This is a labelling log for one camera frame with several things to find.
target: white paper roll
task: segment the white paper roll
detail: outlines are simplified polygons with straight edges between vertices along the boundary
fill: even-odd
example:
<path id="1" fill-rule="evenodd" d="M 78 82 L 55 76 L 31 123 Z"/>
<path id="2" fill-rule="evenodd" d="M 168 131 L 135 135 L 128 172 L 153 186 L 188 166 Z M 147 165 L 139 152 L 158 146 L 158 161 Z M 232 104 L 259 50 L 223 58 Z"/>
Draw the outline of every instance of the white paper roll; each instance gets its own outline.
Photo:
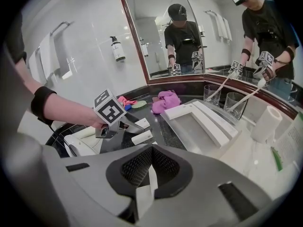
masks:
<path id="1" fill-rule="evenodd" d="M 250 136 L 259 143 L 265 143 L 265 141 L 275 132 L 281 121 L 282 116 L 280 112 L 272 106 L 267 106 Z"/>

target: black t-shirt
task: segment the black t-shirt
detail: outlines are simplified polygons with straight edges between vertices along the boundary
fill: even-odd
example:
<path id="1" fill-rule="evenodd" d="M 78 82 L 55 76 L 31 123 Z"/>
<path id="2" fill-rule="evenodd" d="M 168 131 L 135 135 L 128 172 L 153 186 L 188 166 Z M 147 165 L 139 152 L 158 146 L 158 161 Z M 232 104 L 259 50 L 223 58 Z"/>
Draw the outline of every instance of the black t-shirt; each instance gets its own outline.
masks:
<path id="1" fill-rule="evenodd" d="M 292 27 L 279 13 L 273 1 L 265 0 L 258 11 L 246 9 L 242 14 L 242 23 L 244 37 L 256 39 L 260 53 L 268 51 L 276 58 L 290 45 L 299 47 Z M 293 63 L 278 69 L 276 76 L 294 79 Z"/>
<path id="2" fill-rule="evenodd" d="M 4 41 L 15 63 L 21 60 L 21 58 L 23 58 L 24 61 L 26 61 L 27 59 L 27 54 L 24 51 L 21 26 L 22 26 L 22 15 L 21 13 L 19 13 L 16 16 L 15 21 L 12 23 L 9 31 L 7 32 Z"/>
<path id="3" fill-rule="evenodd" d="M 199 30 L 195 22 L 187 21 L 183 28 L 177 28 L 171 24 L 165 29 L 164 37 L 166 48 L 169 44 L 175 47 L 177 64 L 192 63 L 191 56 L 201 45 Z M 182 41 L 186 39 L 193 40 L 194 43 L 183 43 Z"/>

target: drinking glass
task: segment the drinking glass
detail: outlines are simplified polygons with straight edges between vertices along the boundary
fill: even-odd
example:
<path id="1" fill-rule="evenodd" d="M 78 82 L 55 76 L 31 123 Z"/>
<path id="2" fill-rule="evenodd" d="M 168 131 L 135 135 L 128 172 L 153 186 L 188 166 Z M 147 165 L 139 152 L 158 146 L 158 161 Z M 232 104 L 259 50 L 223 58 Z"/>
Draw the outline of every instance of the drinking glass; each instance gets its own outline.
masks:
<path id="1" fill-rule="evenodd" d="M 208 103 L 218 105 L 219 101 L 220 101 L 221 90 L 219 92 L 217 92 L 217 94 L 215 96 L 213 96 L 211 99 L 207 99 L 216 90 L 218 90 L 218 88 L 219 88 L 219 86 L 217 86 L 217 85 L 206 85 L 206 86 L 204 86 L 203 100 L 208 102 Z"/>
<path id="2" fill-rule="evenodd" d="M 241 99 L 243 99 L 245 96 L 243 96 L 240 93 L 228 93 L 226 96 L 226 101 L 224 105 L 224 110 L 227 111 L 232 106 L 234 106 L 237 102 L 239 102 Z M 247 100 L 243 103 L 239 104 L 234 110 L 230 111 L 229 113 L 233 115 L 237 120 L 239 120 L 242 116 L 243 110 L 245 108 Z"/>

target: purple cloth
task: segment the purple cloth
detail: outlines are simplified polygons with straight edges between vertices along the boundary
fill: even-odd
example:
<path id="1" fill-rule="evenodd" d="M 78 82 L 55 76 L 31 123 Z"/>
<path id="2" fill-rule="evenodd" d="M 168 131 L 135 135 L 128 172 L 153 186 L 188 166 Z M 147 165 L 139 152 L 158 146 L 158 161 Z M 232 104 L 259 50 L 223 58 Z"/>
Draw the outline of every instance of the purple cloth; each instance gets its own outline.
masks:
<path id="1" fill-rule="evenodd" d="M 161 114 L 164 110 L 179 106 L 181 101 L 177 94 L 171 91 L 163 91 L 158 95 L 160 101 L 152 104 L 152 111 L 155 114 Z"/>

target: blue object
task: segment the blue object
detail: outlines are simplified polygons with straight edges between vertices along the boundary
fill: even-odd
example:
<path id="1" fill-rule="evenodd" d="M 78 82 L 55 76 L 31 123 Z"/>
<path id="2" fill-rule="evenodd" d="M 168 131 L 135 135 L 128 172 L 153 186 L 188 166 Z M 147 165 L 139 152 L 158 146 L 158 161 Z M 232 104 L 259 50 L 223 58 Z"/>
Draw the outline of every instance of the blue object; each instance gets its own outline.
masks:
<path id="1" fill-rule="evenodd" d="M 124 109 L 127 111 L 127 110 L 129 110 L 129 109 L 131 109 L 132 108 L 132 106 L 130 105 L 130 104 L 127 104 L 127 105 L 125 105 L 125 107 L 124 107 Z"/>

